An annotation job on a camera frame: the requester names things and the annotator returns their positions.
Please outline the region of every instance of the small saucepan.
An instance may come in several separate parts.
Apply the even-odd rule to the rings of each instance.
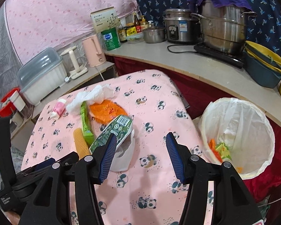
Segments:
[[[143,30],[143,39],[147,43],[160,43],[165,41],[165,28],[150,27]]]

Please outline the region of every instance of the barcode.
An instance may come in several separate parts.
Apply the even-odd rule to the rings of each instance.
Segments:
[[[123,126],[126,126],[129,123],[129,119],[120,116],[119,119],[117,120],[117,123]]]

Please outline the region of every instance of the green can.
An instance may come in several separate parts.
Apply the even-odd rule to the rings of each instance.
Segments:
[[[102,31],[101,34],[103,35],[103,40],[105,42],[107,51],[119,48],[121,46],[116,28]]]

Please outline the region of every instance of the red basket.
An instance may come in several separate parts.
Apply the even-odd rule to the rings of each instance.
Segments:
[[[10,92],[8,92],[0,101],[1,102],[5,102],[8,97],[11,97],[12,94],[14,92],[20,92],[20,88],[19,87],[15,87],[13,88]],[[8,117],[10,116],[11,114],[13,114],[13,111],[15,112],[16,111],[16,107],[13,105],[13,103],[10,101],[6,104],[5,107],[3,107],[1,110],[0,110],[0,117]]]

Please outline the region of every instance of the rice cooker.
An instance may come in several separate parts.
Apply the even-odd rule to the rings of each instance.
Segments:
[[[171,8],[164,12],[167,40],[173,43],[194,44],[198,42],[201,29],[198,18],[191,17],[189,9]]]

